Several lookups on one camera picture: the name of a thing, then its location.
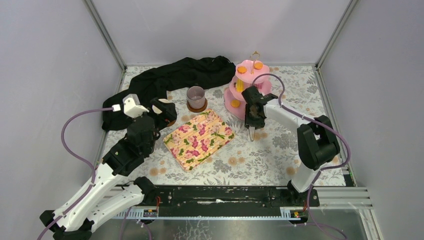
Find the white paper cup black base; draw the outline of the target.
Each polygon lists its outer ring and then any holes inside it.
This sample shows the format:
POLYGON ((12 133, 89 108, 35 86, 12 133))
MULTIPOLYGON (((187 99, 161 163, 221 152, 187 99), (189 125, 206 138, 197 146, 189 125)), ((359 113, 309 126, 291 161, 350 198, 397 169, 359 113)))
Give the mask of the white paper cup black base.
POLYGON ((169 104, 170 101, 165 98, 154 98, 150 101, 152 104, 152 110, 155 114, 159 115, 163 112, 165 104, 169 104))

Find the round orange cookie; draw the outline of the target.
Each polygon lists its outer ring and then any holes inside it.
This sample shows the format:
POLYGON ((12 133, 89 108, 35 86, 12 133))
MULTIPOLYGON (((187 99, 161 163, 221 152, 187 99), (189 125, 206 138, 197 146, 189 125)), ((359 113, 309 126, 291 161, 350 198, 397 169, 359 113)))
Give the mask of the round orange cookie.
POLYGON ((241 105, 241 102, 240 102, 239 100, 237 100, 237 99, 234 99, 234 100, 232 100, 232 101, 230 102, 230 105, 231 105, 233 108, 238 108, 238 107, 241 105))

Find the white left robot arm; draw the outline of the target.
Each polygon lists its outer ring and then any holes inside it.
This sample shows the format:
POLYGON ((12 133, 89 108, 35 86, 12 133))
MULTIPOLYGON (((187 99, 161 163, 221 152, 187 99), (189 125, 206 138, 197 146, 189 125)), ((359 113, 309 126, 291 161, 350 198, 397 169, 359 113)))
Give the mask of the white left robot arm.
POLYGON ((45 231, 51 231, 56 240, 88 240, 121 211, 138 204, 148 206, 157 199, 157 187, 145 176, 136 178, 117 196, 108 200, 104 196, 153 153, 160 131, 177 119, 176 105, 154 98, 151 107, 145 107, 130 94, 107 111, 123 112, 131 124, 98 166, 89 165, 91 176, 86 183, 61 207, 40 215, 45 231))

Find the purple mug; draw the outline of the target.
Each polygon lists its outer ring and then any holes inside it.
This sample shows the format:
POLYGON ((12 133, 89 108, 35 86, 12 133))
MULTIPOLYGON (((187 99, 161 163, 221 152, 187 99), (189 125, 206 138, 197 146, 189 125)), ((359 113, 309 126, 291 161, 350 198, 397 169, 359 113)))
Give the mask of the purple mug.
POLYGON ((192 86, 186 92, 188 105, 195 110, 201 109, 206 103, 205 90, 200 86, 192 86))

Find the yellow wafer biscuit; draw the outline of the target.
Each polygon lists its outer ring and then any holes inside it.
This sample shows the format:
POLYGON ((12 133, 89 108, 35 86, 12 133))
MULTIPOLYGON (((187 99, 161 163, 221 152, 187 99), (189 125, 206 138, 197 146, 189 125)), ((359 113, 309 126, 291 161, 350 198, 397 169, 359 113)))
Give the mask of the yellow wafer biscuit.
POLYGON ((236 92, 241 93, 245 90, 245 82, 238 78, 235 82, 234 87, 236 92))

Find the pink three-tier cake stand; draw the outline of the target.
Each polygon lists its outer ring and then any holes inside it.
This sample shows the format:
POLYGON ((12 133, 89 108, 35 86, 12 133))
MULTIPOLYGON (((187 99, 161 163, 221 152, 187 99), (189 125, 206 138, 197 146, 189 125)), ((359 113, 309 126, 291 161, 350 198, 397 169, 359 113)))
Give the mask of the pink three-tier cake stand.
POLYGON ((246 101, 242 92, 251 86, 258 88, 263 94, 271 92, 271 82, 267 74, 270 68, 260 61, 260 53, 255 51, 249 57, 235 66, 235 74, 224 91, 224 105, 226 109, 239 119, 245 118, 246 101))

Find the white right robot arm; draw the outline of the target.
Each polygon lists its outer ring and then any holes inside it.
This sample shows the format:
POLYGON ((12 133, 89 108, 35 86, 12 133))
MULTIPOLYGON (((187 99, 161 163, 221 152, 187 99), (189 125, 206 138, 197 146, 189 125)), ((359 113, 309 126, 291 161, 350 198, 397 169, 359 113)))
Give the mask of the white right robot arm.
POLYGON ((251 139, 256 130, 264 128, 266 119, 276 121, 296 135, 301 164, 287 185, 291 189, 287 191, 286 198, 293 206, 301 205, 307 199, 306 191, 319 170, 340 153, 331 121, 325 115, 312 118, 301 114, 283 104, 276 95, 261 94, 255 86, 248 87, 241 95, 246 102, 244 126, 251 139))

